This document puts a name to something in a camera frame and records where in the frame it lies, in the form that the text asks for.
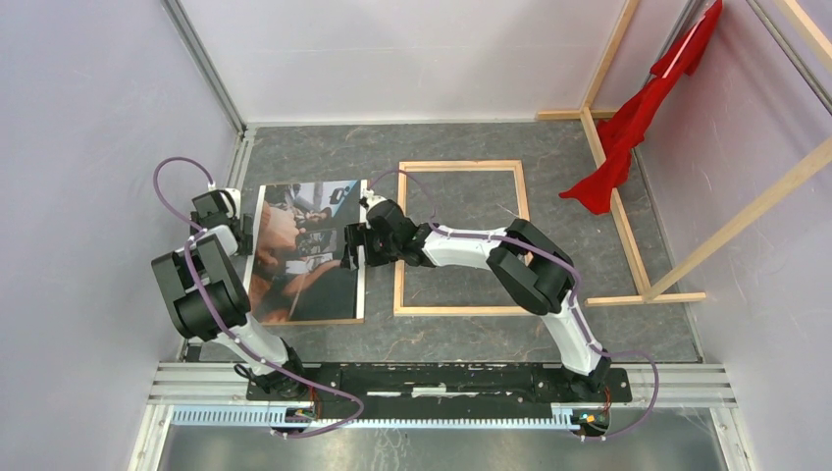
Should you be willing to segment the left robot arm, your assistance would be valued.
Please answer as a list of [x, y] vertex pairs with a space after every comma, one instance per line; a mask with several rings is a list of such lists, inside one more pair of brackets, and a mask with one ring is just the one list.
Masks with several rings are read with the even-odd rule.
[[232, 264], [233, 256], [253, 253], [253, 218], [239, 202], [235, 189], [194, 197], [186, 245], [153, 259], [151, 269], [184, 339], [224, 346], [243, 360], [234, 371], [255, 390], [297, 399], [307, 391], [308, 374], [295, 350], [254, 319]]

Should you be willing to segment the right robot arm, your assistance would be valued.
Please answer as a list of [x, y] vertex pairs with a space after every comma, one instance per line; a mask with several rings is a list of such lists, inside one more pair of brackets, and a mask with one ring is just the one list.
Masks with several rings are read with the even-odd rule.
[[538, 315], [558, 347], [569, 392], [591, 400], [606, 386], [610, 360], [578, 302], [581, 278], [572, 260], [530, 221], [489, 231], [415, 224], [393, 200], [360, 201], [366, 219], [345, 227], [344, 268], [403, 262], [412, 267], [487, 270], [524, 311]]

